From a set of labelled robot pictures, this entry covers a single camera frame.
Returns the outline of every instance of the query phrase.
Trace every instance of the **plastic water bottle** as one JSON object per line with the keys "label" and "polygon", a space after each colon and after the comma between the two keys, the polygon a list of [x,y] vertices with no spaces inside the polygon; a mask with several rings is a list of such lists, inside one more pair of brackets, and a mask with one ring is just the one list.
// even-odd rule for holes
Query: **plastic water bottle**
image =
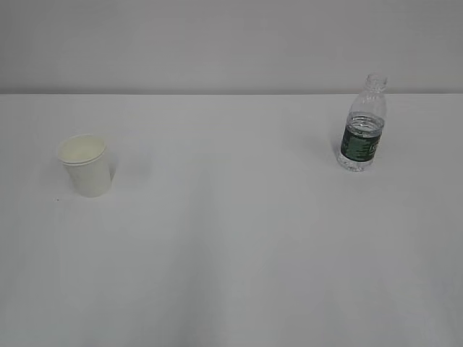
{"label": "plastic water bottle", "polygon": [[369,74],[350,108],[338,154],[338,162],[347,170],[364,171],[373,162],[386,117],[386,83],[386,77]]}

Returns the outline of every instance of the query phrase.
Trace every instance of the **table surface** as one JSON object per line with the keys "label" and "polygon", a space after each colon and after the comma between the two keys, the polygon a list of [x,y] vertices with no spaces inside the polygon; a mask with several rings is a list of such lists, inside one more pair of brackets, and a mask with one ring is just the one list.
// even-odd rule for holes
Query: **table surface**
{"label": "table surface", "polygon": [[0,346],[463,346],[463,95],[389,95],[361,174],[353,98],[0,96]]}

